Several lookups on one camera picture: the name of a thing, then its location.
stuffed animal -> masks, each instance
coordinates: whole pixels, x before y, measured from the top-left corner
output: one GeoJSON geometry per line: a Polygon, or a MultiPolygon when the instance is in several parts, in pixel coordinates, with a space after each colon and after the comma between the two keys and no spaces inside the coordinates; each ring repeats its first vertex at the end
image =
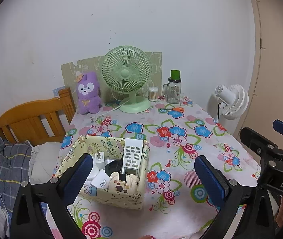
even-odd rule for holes
{"type": "Polygon", "coordinates": [[[87,72],[77,77],[78,111],[80,114],[88,112],[94,114],[99,112],[101,98],[99,93],[99,82],[95,72],[87,72]]]}

metal screw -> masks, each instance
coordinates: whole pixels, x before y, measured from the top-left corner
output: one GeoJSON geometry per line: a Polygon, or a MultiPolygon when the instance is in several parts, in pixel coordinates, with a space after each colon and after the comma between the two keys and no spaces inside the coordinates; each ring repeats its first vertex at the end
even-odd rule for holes
{"type": "Polygon", "coordinates": [[[238,184],[238,182],[235,179],[230,179],[229,183],[233,186],[236,186],[238,184]]]}
{"type": "Polygon", "coordinates": [[[56,183],[56,182],[58,182],[58,178],[57,177],[52,177],[52,178],[50,178],[50,180],[49,180],[51,183],[56,183]]]}
{"type": "Polygon", "coordinates": [[[29,183],[28,181],[23,181],[23,182],[21,183],[21,185],[22,185],[22,187],[26,187],[28,183],[29,183]]]}
{"type": "Polygon", "coordinates": [[[275,161],[272,161],[272,160],[269,161],[269,164],[270,164],[271,167],[276,167],[277,166],[275,161]]]}

glass jar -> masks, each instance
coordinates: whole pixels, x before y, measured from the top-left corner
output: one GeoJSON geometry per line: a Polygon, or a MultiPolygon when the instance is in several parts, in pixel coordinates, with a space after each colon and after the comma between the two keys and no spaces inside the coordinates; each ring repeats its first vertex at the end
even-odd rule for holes
{"type": "Polygon", "coordinates": [[[168,79],[169,83],[163,85],[163,95],[166,96],[166,101],[171,104],[178,104],[181,94],[181,79],[168,79]]]}

remote control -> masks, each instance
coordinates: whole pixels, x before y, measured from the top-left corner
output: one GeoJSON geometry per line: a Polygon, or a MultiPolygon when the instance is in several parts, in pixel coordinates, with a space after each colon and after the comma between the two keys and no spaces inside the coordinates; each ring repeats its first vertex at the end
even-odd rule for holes
{"type": "Polygon", "coordinates": [[[143,140],[138,139],[125,139],[124,155],[123,155],[123,168],[122,173],[126,175],[134,174],[138,177],[143,140]]]}

green cap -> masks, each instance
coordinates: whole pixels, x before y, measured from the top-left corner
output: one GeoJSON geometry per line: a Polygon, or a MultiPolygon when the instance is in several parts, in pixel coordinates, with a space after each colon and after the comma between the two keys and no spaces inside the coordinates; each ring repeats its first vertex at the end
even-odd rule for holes
{"type": "Polygon", "coordinates": [[[171,70],[170,78],[172,80],[179,80],[180,79],[180,71],[179,70],[171,70]]]}

